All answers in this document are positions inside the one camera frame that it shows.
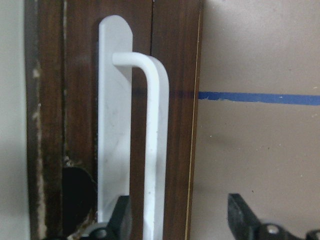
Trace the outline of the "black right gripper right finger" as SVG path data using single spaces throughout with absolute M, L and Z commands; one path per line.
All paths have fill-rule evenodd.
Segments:
M 229 193 L 227 222 L 236 240 L 254 240 L 260 221 L 239 193 Z

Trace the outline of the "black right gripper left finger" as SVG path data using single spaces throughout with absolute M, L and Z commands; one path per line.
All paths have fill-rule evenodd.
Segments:
M 129 195 L 120 196 L 106 227 L 107 240 L 129 240 L 132 233 L 132 204 Z

